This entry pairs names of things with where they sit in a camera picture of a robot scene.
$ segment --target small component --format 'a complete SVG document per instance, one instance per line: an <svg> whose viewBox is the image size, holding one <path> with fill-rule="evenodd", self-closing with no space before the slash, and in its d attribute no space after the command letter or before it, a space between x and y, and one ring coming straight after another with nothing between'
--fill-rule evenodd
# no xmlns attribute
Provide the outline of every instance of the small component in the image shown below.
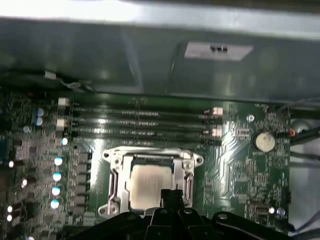
<svg viewBox="0 0 320 240"><path fill-rule="evenodd" d="M49 240L57 240L57 234L51 232L51 233L49 234Z"/></svg>
<svg viewBox="0 0 320 240"><path fill-rule="evenodd" d="M75 180L78 184L85 184L87 182L87 175L86 174L78 174L76 176Z"/></svg>
<svg viewBox="0 0 320 240"><path fill-rule="evenodd" d="M50 224L52 223L52 215L45 215L44 218L43 218L43 221L47 224Z"/></svg>
<svg viewBox="0 0 320 240"><path fill-rule="evenodd" d="M69 99L66 97L58 98L58 107L67 107L69 106Z"/></svg>
<svg viewBox="0 0 320 240"><path fill-rule="evenodd" d="M49 231L44 230L40 233L40 240L48 240L48 238L49 238Z"/></svg>
<svg viewBox="0 0 320 240"><path fill-rule="evenodd" d="M29 91L27 94L27 97L31 100L44 100L47 97L47 93L45 91Z"/></svg>
<svg viewBox="0 0 320 240"><path fill-rule="evenodd" d="M257 133L253 137L253 145L261 152L271 152L276 146L275 136L269 131Z"/></svg>
<svg viewBox="0 0 320 240"><path fill-rule="evenodd" d="M269 206L263 203L253 204L251 206L253 208L253 212L257 215L268 215L269 214Z"/></svg>
<svg viewBox="0 0 320 240"><path fill-rule="evenodd" d="M64 130L68 126L68 121L63 118L58 118L55 123L55 130Z"/></svg>
<svg viewBox="0 0 320 240"><path fill-rule="evenodd" d="M37 147L31 146L29 147L29 154L36 154L37 153Z"/></svg>
<svg viewBox="0 0 320 240"><path fill-rule="evenodd" d="M34 192L28 192L26 197L29 200L33 200L35 198L35 193Z"/></svg>
<svg viewBox="0 0 320 240"><path fill-rule="evenodd" d="M43 117L45 115L45 110L42 108L42 107L38 107L36 110L35 110L35 115L37 117Z"/></svg>
<svg viewBox="0 0 320 240"><path fill-rule="evenodd" d="M268 224L268 216L267 215L258 215L257 216L257 222L261 225L267 225Z"/></svg>
<svg viewBox="0 0 320 240"><path fill-rule="evenodd" d="M82 152L78 155L79 163L86 163L88 160L92 159L92 153Z"/></svg>
<svg viewBox="0 0 320 240"><path fill-rule="evenodd" d="M48 174L51 173L51 168L45 168L45 169L42 170L42 172L43 172L43 174L48 175Z"/></svg>
<svg viewBox="0 0 320 240"><path fill-rule="evenodd" d="M74 198L74 204L76 205L83 205L86 203L86 197L85 196L75 196Z"/></svg>
<svg viewBox="0 0 320 240"><path fill-rule="evenodd" d="M75 187L75 194L86 194L87 193L87 186L86 185L77 185Z"/></svg>
<svg viewBox="0 0 320 240"><path fill-rule="evenodd" d="M36 117L35 119L34 119L34 124L36 125L36 126L38 126L38 127L40 127L43 123L44 123L44 120L43 120L43 118L42 117Z"/></svg>
<svg viewBox="0 0 320 240"><path fill-rule="evenodd" d="M77 165L77 171L78 173L86 173L88 171L88 164L86 163L79 163Z"/></svg>
<svg viewBox="0 0 320 240"><path fill-rule="evenodd" d="M21 147L21 146L22 146L22 140L21 140L21 139L15 139L15 140L13 140L13 146L15 146L15 147Z"/></svg>
<svg viewBox="0 0 320 240"><path fill-rule="evenodd" d="M75 215L83 215L86 212L86 207L85 206L75 206L73 208L73 213Z"/></svg>

